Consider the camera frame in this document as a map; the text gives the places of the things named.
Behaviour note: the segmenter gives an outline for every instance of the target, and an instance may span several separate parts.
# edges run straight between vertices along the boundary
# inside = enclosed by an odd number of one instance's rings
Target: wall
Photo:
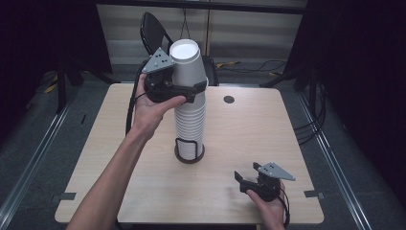
[[[216,2],[247,4],[244,0]],[[305,7],[306,0],[257,0],[252,4]],[[112,64],[140,63],[147,58],[139,32],[144,12],[152,12],[173,40],[180,38],[184,20],[181,9],[98,5],[98,10]],[[301,18],[291,14],[187,10],[191,39],[214,61],[287,59]],[[186,28],[183,38],[188,38]]]

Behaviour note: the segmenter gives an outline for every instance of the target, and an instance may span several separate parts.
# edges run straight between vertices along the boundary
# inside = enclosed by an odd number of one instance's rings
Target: chair seat
[[[206,77],[209,80],[209,86],[218,86],[218,77],[215,72],[214,61],[209,56],[202,56],[204,70],[206,71]]]

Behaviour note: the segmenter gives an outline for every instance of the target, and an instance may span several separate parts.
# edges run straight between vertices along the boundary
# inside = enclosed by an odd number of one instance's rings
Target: stack of white cups
[[[175,61],[172,76],[173,84],[192,87],[206,81],[203,60],[196,42],[182,39],[170,46],[170,57]],[[184,103],[175,107],[176,148],[179,160],[194,163],[204,154],[203,137],[206,116],[204,91],[194,98],[194,103]]]

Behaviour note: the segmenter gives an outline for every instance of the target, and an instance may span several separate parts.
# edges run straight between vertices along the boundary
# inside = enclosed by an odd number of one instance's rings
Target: hand
[[[282,181],[281,181],[281,189],[284,190],[284,185]],[[266,226],[268,230],[284,229],[283,227],[284,208],[278,199],[274,199],[271,202],[265,202],[252,190],[248,190],[247,195],[257,205],[263,224]],[[280,198],[284,200],[283,192],[281,192]]]
[[[144,89],[146,76],[145,74],[140,75],[136,97],[146,92]],[[134,123],[130,131],[141,131],[149,140],[164,118],[164,114],[171,108],[183,104],[185,101],[186,98],[184,96],[177,96],[163,103],[154,103],[147,95],[141,96],[135,103]]]

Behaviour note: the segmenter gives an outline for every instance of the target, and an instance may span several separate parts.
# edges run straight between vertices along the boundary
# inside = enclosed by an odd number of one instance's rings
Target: person's left hand
[[[144,89],[146,76],[145,74],[140,76],[136,97],[146,92]],[[130,131],[141,131],[149,140],[164,118],[164,114],[171,108],[183,104],[185,101],[186,98],[184,96],[177,96],[162,103],[154,103],[147,95],[141,96],[135,103],[134,123]]]

